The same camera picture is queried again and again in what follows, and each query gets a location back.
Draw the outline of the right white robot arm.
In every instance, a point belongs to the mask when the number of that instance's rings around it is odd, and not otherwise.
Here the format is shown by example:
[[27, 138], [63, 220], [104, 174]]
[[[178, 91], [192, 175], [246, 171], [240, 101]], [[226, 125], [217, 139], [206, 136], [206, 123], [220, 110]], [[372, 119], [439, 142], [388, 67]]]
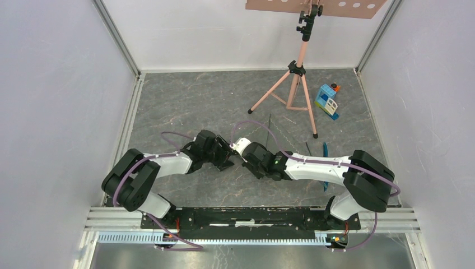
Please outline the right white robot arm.
[[291, 151], [275, 154], [262, 144], [239, 139], [232, 148], [258, 179], [317, 180], [345, 187], [345, 192], [332, 198], [323, 214], [327, 227], [337, 229], [352, 215], [363, 210], [385, 212], [394, 184], [394, 173], [365, 151], [355, 150], [350, 156], [312, 157]]

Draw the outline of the grey cloth napkin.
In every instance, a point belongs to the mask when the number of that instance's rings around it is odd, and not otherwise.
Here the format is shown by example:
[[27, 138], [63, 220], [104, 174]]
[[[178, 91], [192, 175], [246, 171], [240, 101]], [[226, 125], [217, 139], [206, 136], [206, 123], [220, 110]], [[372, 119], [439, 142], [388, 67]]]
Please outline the grey cloth napkin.
[[233, 146], [240, 138], [260, 143], [274, 154], [280, 150], [297, 152], [299, 149], [295, 139], [272, 113], [250, 116], [234, 123], [227, 141]]

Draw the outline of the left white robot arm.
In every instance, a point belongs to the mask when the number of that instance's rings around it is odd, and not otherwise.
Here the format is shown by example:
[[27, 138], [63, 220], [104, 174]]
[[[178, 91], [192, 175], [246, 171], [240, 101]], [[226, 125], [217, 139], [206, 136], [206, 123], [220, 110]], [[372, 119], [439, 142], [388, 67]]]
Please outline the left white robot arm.
[[171, 153], [145, 154], [129, 149], [104, 178], [101, 189], [112, 198], [114, 206], [152, 215], [162, 228], [170, 228], [176, 221], [175, 206], [153, 193], [155, 180], [191, 174], [206, 163], [223, 171], [233, 166], [229, 158], [234, 153], [223, 137], [205, 129]]

